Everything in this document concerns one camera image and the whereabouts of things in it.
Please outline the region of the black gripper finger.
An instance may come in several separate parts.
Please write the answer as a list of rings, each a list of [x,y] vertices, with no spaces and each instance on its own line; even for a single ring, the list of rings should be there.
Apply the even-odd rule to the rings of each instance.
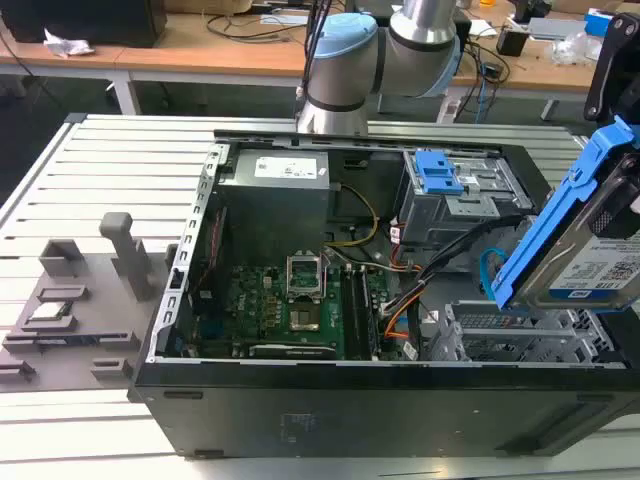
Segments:
[[[632,205],[639,199],[639,154],[628,153],[600,189],[602,198],[589,220],[597,238],[630,238],[639,229]]]

